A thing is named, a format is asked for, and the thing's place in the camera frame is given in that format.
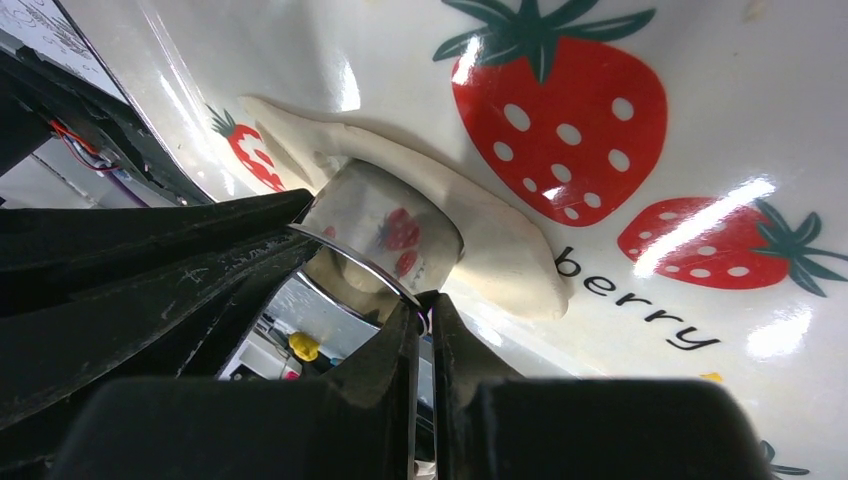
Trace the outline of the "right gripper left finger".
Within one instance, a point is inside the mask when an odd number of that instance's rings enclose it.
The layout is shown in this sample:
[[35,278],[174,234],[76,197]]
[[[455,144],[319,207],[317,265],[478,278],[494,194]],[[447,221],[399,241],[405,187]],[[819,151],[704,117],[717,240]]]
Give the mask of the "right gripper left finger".
[[409,479],[418,315],[398,306],[339,366],[304,380],[136,378],[89,402],[53,479]]

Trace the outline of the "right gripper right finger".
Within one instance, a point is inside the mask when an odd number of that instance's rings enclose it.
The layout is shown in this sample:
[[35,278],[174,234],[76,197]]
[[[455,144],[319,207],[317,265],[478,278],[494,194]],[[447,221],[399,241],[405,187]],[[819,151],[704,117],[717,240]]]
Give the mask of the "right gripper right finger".
[[432,302],[441,479],[766,479],[741,409],[699,380],[527,378]]

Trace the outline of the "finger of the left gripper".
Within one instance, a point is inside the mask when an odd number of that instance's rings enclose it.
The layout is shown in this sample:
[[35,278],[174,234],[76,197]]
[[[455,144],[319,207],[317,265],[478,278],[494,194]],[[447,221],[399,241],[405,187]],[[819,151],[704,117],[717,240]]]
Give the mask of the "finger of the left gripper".
[[[37,416],[124,367],[146,375],[181,371],[208,328],[232,315],[255,317],[319,247],[298,232],[284,232],[223,250],[157,254],[129,269],[97,264],[44,285],[5,283],[2,428]],[[14,287],[23,287],[33,305],[13,310]]]
[[61,305],[196,255],[267,239],[312,202],[297,189],[199,206],[4,209],[1,314]]

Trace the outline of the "white dough piece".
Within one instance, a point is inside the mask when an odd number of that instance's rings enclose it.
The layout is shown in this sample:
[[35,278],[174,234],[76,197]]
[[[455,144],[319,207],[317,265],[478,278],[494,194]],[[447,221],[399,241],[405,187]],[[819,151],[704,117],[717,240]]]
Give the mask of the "white dough piece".
[[527,322],[553,322],[571,295],[539,228],[517,209],[422,153],[349,123],[288,112],[260,98],[238,99],[254,119],[272,170],[296,188],[317,192],[340,158],[372,164],[435,204],[458,228],[464,254],[453,274],[486,300]]

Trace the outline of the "metal round cookie cutter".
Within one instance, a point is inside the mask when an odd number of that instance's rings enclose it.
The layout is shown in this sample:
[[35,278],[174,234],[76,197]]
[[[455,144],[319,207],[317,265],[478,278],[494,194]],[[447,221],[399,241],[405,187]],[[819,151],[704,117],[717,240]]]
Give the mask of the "metal round cookie cutter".
[[420,307],[420,294],[440,290],[464,249],[433,202],[363,160],[341,168],[292,227],[322,245],[302,269],[307,285],[374,326],[398,304]]

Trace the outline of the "strawberry pattern rectangular tray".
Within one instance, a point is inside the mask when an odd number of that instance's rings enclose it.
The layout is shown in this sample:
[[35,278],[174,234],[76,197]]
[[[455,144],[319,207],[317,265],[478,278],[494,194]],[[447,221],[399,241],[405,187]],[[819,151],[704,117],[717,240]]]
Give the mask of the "strawberry pattern rectangular tray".
[[525,215],[570,289],[526,372],[712,381],[773,475],[847,475],[843,1],[66,1],[217,201],[298,189],[249,95],[422,153]]

